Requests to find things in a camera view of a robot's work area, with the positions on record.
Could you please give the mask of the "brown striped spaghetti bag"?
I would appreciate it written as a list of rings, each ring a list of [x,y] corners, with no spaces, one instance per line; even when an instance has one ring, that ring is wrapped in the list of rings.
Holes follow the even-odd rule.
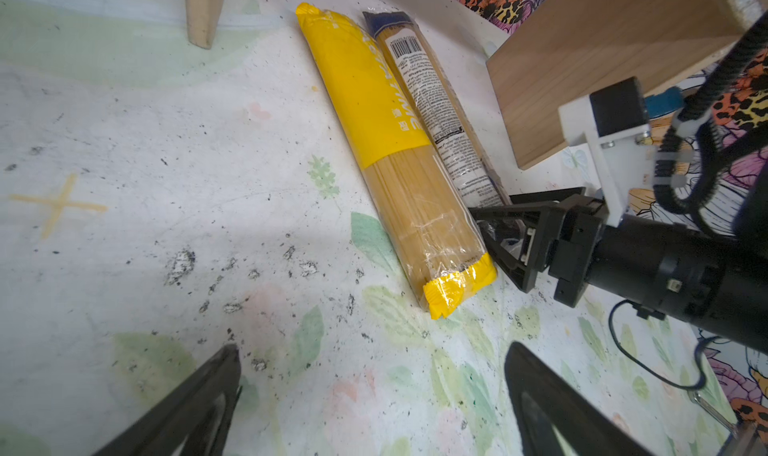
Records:
[[[363,16],[465,205],[508,205],[500,178],[418,25],[404,12],[365,12]]]

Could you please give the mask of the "yellow spaghetti bag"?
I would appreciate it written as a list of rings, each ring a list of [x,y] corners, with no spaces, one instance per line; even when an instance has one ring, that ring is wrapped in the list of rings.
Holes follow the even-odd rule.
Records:
[[[379,45],[334,11],[296,16],[411,288],[450,316],[496,279],[475,222]]]

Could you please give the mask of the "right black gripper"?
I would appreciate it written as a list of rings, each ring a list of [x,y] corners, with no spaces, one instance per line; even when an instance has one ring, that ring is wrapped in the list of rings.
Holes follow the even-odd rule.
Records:
[[[546,272],[557,280],[555,301],[576,307],[586,286],[594,248],[602,236],[606,204],[571,187],[509,196],[504,206],[470,208],[479,221],[523,219],[526,228],[481,227],[493,262],[522,292]]]

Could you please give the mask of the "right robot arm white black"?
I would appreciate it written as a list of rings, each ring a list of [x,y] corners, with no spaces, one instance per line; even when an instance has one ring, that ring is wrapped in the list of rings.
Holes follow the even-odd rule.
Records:
[[[765,174],[742,211],[734,241],[631,215],[611,226],[605,202],[584,187],[519,194],[470,213],[492,260],[523,292],[546,272],[557,281],[555,300],[571,308],[592,285],[641,317],[670,316],[765,352]]]

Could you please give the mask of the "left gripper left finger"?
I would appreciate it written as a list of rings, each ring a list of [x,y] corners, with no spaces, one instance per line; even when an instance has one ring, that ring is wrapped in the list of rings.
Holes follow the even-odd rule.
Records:
[[[236,344],[224,345],[99,455],[221,455],[241,393]]]

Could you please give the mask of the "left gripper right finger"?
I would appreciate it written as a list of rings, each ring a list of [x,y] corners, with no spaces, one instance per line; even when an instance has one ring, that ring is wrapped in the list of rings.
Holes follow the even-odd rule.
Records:
[[[579,455],[649,453],[522,343],[511,344],[504,373],[525,455],[561,455],[559,437]]]

